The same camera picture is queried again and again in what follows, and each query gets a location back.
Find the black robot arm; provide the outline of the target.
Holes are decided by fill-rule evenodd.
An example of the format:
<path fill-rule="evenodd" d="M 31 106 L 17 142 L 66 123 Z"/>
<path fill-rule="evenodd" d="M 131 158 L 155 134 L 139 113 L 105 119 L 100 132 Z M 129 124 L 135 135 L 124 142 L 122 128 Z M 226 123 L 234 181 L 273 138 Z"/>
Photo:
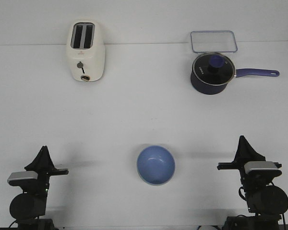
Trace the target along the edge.
<path fill-rule="evenodd" d="M 239 137 L 232 162 L 220 162 L 218 170 L 238 170 L 241 187 L 239 196 L 246 202 L 250 216 L 243 214 L 227 217 L 224 230 L 277 230 L 279 221 L 288 210 L 288 196 L 273 184 L 282 174 L 282 164 L 267 161 L 257 153 L 245 136 Z"/>
<path fill-rule="evenodd" d="M 13 172 L 7 179 L 22 193 L 10 203 L 9 212 L 18 230 L 56 230 L 53 220 L 41 218 L 46 213 L 51 176 L 67 175 L 68 169 L 57 169 L 47 146 L 42 146 L 34 160 L 22 172 Z"/>

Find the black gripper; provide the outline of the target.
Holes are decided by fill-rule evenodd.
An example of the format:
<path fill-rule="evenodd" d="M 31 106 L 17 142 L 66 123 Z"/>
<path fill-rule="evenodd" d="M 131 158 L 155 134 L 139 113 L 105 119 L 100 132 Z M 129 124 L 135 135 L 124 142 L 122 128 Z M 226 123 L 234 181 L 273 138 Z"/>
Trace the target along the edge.
<path fill-rule="evenodd" d="M 45 151 L 45 161 L 46 166 L 43 166 L 44 161 L 44 151 Z M 49 180 L 51 176 L 67 175 L 69 173 L 68 169 L 57 169 L 54 167 L 53 161 L 50 157 L 50 153 L 47 146 L 42 146 L 37 156 L 31 162 L 31 166 L 25 166 L 26 171 L 34 171 L 37 173 L 37 178 L 32 182 L 26 184 L 27 192 L 47 192 L 49 189 Z"/>
<path fill-rule="evenodd" d="M 238 147 L 234 162 L 219 162 L 218 170 L 238 170 L 240 180 L 244 189 L 260 189 L 270 184 L 274 178 L 264 178 L 262 176 L 249 176 L 245 173 L 244 165 L 249 161 L 266 161 L 265 156 L 257 153 L 244 136 L 239 137 Z"/>

